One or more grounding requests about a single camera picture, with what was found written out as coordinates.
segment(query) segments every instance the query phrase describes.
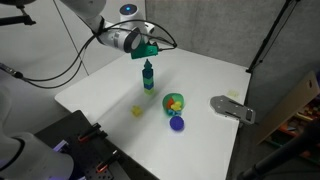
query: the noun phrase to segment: small yellow object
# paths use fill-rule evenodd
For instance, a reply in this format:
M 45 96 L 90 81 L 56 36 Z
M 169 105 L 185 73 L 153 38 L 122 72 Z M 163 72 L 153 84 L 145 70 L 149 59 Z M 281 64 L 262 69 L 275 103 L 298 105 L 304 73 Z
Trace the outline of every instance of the small yellow object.
M 171 105 L 171 109 L 174 110 L 174 111 L 180 111 L 182 109 L 181 108 L 181 102 L 177 101 L 174 104 L 172 104 Z
M 235 90 L 229 90 L 227 96 L 230 98 L 238 98 L 239 92 Z
M 134 117 L 139 117 L 143 111 L 139 106 L 132 106 L 131 112 Z

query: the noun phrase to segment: white table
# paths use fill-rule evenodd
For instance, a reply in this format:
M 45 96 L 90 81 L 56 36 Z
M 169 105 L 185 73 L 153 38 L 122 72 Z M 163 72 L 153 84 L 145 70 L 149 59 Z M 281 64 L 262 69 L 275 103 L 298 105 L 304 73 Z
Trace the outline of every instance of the white table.
M 145 59 L 124 55 L 59 93 L 69 111 L 99 122 L 108 139 L 161 180 L 226 178 L 239 122 L 215 114 L 213 96 L 234 94 L 243 103 L 250 81 L 245 67 L 176 49 L 150 57 L 155 93 L 144 94 Z M 162 109 L 171 92 L 185 98 L 185 129 L 175 132 Z M 142 107 L 140 118 L 131 114 Z

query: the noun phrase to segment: cable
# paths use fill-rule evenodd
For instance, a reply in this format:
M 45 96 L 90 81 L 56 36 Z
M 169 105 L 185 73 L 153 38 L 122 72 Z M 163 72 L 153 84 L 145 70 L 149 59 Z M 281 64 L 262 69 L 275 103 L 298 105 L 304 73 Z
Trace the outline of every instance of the cable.
M 143 35 L 143 36 L 147 36 L 147 37 L 149 37 L 150 39 L 157 39 L 157 40 L 159 40 L 159 41 L 163 41 L 163 42 L 168 43 L 168 44 L 170 44 L 171 46 L 173 46 L 172 48 L 159 48 L 159 51 L 164 51 L 164 50 L 169 50 L 169 49 L 175 49 L 175 48 L 177 47 L 177 46 L 175 46 L 174 43 L 171 43 L 171 42 L 169 42 L 168 40 L 166 40 L 166 39 L 164 39 L 164 38 L 162 38 L 162 37 L 156 37 L 156 36 L 152 36 L 152 35 L 149 35 L 149 34 L 137 32 L 137 31 L 130 30 L 130 29 L 124 29 L 124 28 L 110 28 L 110 29 L 134 32 L 134 33 L 137 33 L 137 34 L 140 34 L 140 35 Z
M 112 26 L 109 26 L 109 27 L 107 27 L 107 28 L 104 28 L 102 32 L 107 32 L 107 31 L 109 31 L 109 29 L 111 29 L 111 28 L 113 28 L 113 27 L 115 27 L 115 26 L 118 26 L 118 25 L 127 23 L 127 22 L 147 22 L 147 23 L 153 24 L 153 25 L 157 26 L 158 28 L 160 28 L 161 30 L 163 30 L 163 31 L 171 38 L 171 40 L 173 41 L 173 43 L 172 43 L 173 48 L 165 48 L 165 49 L 162 49 L 162 50 L 175 49 L 175 48 L 178 46 L 177 43 L 176 43 L 176 41 L 174 40 L 174 38 L 171 36 L 171 34 L 170 34 L 166 29 L 164 29 L 164 28 L 163 28 L 162 26 L 160 26 L 159 24 L 154 23 L 154 22 L 151 22 L 151 21 L 148 21 L 148 20 L 132 19 L 132 20 L 127 20 L 127 21 L 118 22 L 118 23 L 116 23 L 116 24 L 114 24 L 114 25 L 112 25 Z
M 73 40 L 73 38 L 72 38 L 72 36 L 71 36 L 71 33 L 70 33 L 70 31 L 69 31 L 69 28 L 68 28 L 66 22 L 65 22 L 64 19 L 63 19 L 63 16 L 62 16 L 62 14 L 61 14 L 61 12 L 60 12 L 60 9 L 58 8 L 58 5 L 57 5 L 56 0 L 53 0 L 53 3 L 54 3 L 54 5 L 56 6 L 56 9 L 57 9 L 57 11 L 58 11 L 58 14 L 59 14 L 59 16 L 60 16 L 60 19 L 61 19 L 61 21 L 62 21 L 65 29 L 67 30 L 67 33 L 68 33 L 68 35 L 69 35 L 69 38 L 71 39 L 71 42 L 72 42 L 72 44 L 73 44 L 74 49 L 77 51 L 77 53 L 79 53 L 79 51 L 78 51 L 78 49 L 77 49 L 77 46 L 76 46 L 76 44 L 75 44 L 75 42 L 74 42 L 74 40 Z M 84 70 L 86 71 L 87 75 L 89 76 L 89 73 L 88 73 L 87 68 L 86 68 L 86 66 L 84 65 L 84 62 L 83 62 L 83 61 L 82 61 L 82 64 L 83 64 Z
M 256 64 L 256 65 L 253 67 L 253 69 L 255 69 L 255 68 L 258 67 L 261 63 L 263 63 L 264 58 L 268 55 L 268 53 L 269 53 L 269 51 L 271 50 L 274 42 L 276 41 L 276 39 L 278 38 L 280 32 L 282 31 L 282 29 L 284 28 L 284 26 L 285 26 L 286 23 L 288 22 L 288 20 L 289 20 L 290 16 L 292 15 L 294 9 L 296 8 L 297 4 L 298 4 L 298 1 L 296 1 L 296 3 L 294 4 L 294 6 L 293 6 L 293 8 L 291 9 L 289 15 L 287 16 L 287 19 L 284 21 L 284 23 L 283 23 L 282 26 L 280 27 L 278 33 L 276 34 L 276 36 L 274 37 L 273 41 L 272 41 L 271 44 L 269 45 L 268 50 L 266 51 L 266 53 L 264 54 L 264 56 L 259 60 L 259 63 Z
M 77 57 L 75 58 L 75 60 L 72 62 L 72 64 L 64 71 L 62 72 L 61 74 L 55 76 L 55 77 L 52 77 L 52 78 L 47 78 L 47 79 L 31 79 L 31 78 L 23 78 L 24 80 L 27 80 L 27 81 L 35 81 L 35 82 L 44 82 L 44 81 L 51 81 L 51 80 L 54 80 L 54 79 L 57 79 L 59 77 L 61 77 L 62 75 L 64 75 L 65 73 L 67 73 L 73 66 L 74 64 L 78 61 L 78 58 L 80 56 L 80 54 L 82 53 L 82 51 L 87 48 L 89 46 L 89 44 L 92 42 L 92 40 L 95 38 L 96 36 L 95 35 L 92 35 L 88 40 L 87 42 L 82 46 L 82 48 L 80 49 Z
M 127 22 L 134 22 L 134 21 L 148 22 L 148 23 L 150 23 L 150 24 L 153 24 L 153 25 L 159 27 L 160 29 L 162 29 L 164 32 L 167 33 L 167 35 L 171 38 L 171 40 L 173 41 L 173 43 L 171 43 L 170 41 L 168 41 L 168 40 L 166 40 L 166 39 L 164 39 L 164 38 L 162 38 L 162 37 L 155 37 L 155 36 L 152 36 L 152 35 L 149 35 L 149 34 L 144 34 L 144 33 L 141 33 L 141 32 L 135 32 L 135 31 L 133 31 L 133 30 L 124 29 L 124 28 L 114 28 L 115 26 L 117 26 L 117 25 L 119 25 L 119 24 L 124 24 L 124 23 L 127 23 Z M 114 25 L 112 25 L 112 26 L 110 26 L 110 27 L 107 27 L 107 28 L 103 29 L 102 32 L 107 32 L 107 31 L 109 31 L 110 29 L 118 29 L 118 30 L 124 30 L 124 31 L 131 31 L 131 32 L 139 33 L 140 35 L 144 35 L 144 36 L 147 36 L 147 37 L 150 37 L 150 38 L 153 38 L 153 39 L 158 39 L 158 40 L 160 40 L 160 41 L 163 41 L 163 42 L 168 43 L 168 44 L 170 44 L 170 45 L 173 46 L 172 48 L 159 49 L 159 51 L 175 49 L 175 48 L 177 47 L 176 41 L 174 40 L 174 38 L 171 36 L 171 34 L 170 34 L 167 30 L 165 30 L 162 26 L 160 26 L 160 25 L 158 25 L 158 24 L 156 24 L 156 23 L 150 22 L 150 21 L 146 21 L 146 20 L 128 20 L 128 21 L 123 21 L 123 22 L 116 23 L 116 24 L 114 24 Z M 78 61 L 78 59 L 79 59 L 80 54 L 82 53 L 82 51 L 83 51 L 83 50 L 86 50 L 86 48 L 89 46 L 89 44 L 92 42 L 92 40 L 93 40 L 96 36 L 97 36 L 97 34 L 91 36 L 91 37 L 87 40 L 87 42 L 82 46 L 82 48 L 81 48 L 80 51 L 78 52 L 77 57 L 76 57 L 75 60 L 72 62 L 72 64 L 71 64 L 64 72 L 62 72 L 61 74 L 59 74 L 59 75 L 57 75 L 57 76 L 55 76 L 55 77 L 52 77 L 52 78 L 47 78 L 47 79 L 22 78 L 22 80 L 24 80 L 25 82 L 27 82 L 27 83 L 29 83 L 29 84 L 31 84 L 31 85 L 33 85 L 33 86 L 36 86 L 36 87 L 38 87 L 38 88 L 43 88 L 43 89 L 54 89 L 54 88 L 58 88 L 58 87 L 61 87 L 61 86 L 65 85 L 65 84 L 67 84 L 67 83 L 70 82 L 70 81 L 77 75 L 77 73 L 79 72 L 81 65 L 83 65 L 83 61 L 82 61 L 82 60 L 81 60 L 81 62 L 80 62 L 80 64 L 79 64 L 76 72 L 73 74 L 73 76 L 72 76 L 69 80 L 67 80 L 66 82 L 64 82 L 64 83 L 62 83 L 62 84 L 60 84 L 60 85 L 52 86 L 52 87 L 46 87 L 46 86 L 41 86 L 41 85 L 35 84 L 35 83 L 33 83 L 33 82 L 51 81 L 51 80 L 54 80 L 54 79 L 57 79 L 57 78 L 61 77 L 61 76 L 64 75 L 65 73 L 67 73 L 67 72 L 75 65 L 75 63 Z
M 310 171 L 281 171 L 281 172 L 274 172 L 274 173 L 269 173 L 266 175 L 262 175 L 260 177 L 260 180 L 263 180 L 264 178 L 268 177 L 268 176 L 274 176 L 274 175 L 280 175 L 280 174 L 293 174 L 293 173 L 320 173 L 320 171 L 316 171 L 316 170 L 310 170 Z
M 77 68 L 77 71 L 72 75 L 72 77 L 70 79 L 68 79 L 66 82 L 60 84 L 60 85 L 57 85 L 57 86 L 51 86 L 51 87 L 47 87 L 47 86 L 41 86 L 41 85 L 37 85 L 37 84 L 34 84 L 33 82 L 29 81 L 29 80 L 26 80 L 23 78 L 23 80 L 35 87 L 38 87 L 38 88 L 42 88 L 42 89 L 55 89 L 55 88 L 58 88 L 58 87 L 61 87 L 65 84 L 67 84 L 68 82 L 70 82 L 79 72 L 80 68 L 81 68 L 81 65 L 82 65 L 82 61 L 79 63 L 79 66 Z
M 81 58 L 81 59 L 83 59 L 83 60 L 84 60 L 84 56 L 86 55 L 87 48 L 88 48 L 88 46 L 87 46 L 86 48 L 84 48 L 84 50 L 83 50 L 83 54 L 82 54 L 82 58 Z
M 254 56 L 254 59 L 252 60 L 249 68 L 246 70 L 246 72 L 252 74 L 254 71 L 254 67 L 257 64 L 261 54 L 264 52 L 266 46 L 269 44 L 269 41 L 271 39 L 271 36 L 274 34 L 274 30 L 276 29 L 276 27 L 278 26 L 279 22 L 281 21 L 281 19 L 283 18 L 284 13 L 287 11 L 288 7 L 291 5 L 291 3 L 294 0 L 286 0 L 286 2 L 284 3 L 284 5 L 282 6 L 276 20 L 273 22 L 273 25 L 271 26 L 267 36 L 264 38 L 258 52 L 256 53 L 256 55 Z

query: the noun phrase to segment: purple ball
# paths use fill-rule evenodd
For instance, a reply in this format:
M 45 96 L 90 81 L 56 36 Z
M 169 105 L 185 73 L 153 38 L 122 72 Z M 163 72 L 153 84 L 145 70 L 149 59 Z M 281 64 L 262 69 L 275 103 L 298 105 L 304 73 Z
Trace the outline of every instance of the purple ball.
M 170 126 L 175 131 L 181 131 L 184 128 L 184 121 L 180 116 L 173 116 L 170 119 Z

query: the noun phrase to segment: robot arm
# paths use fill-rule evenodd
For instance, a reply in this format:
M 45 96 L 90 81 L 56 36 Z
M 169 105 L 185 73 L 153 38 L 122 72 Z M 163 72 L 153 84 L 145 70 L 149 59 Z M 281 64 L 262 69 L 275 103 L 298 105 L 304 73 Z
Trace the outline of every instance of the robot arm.
M 10 163 L 20 148 L 20 143 L 17 140 L 5 136 L 3 132 L 3 124 L 9 115 L 10 109 L 11 99 L 9 92 L 0 86 L 0 171 Z
M 111 29 L 107 32 L 102 32 L 103 28 L 112 26 L 113 24 L 104 20 L 100 15 L 106 0 L 61 0 L 67 7 L 69 7 L 79 18 L 92 30 L 93 33 L 98 34 L 98 41 L 101 44 L 108 45 L 120 49 L 126 53 L 135 50 L 140 42 L 147 43 L 147 38 L 142 38 L 141 35 L 135 32 L 149 33 L 153 26 L 148 24 L 148 30 L 143 22 L 127 22 L 117 26 L 118 28 L 128 29 L 132 31 Z M 143 19 L 137 6 L 127 4 L 120 8 L 120 20 L 127 21 L 132 19 Z

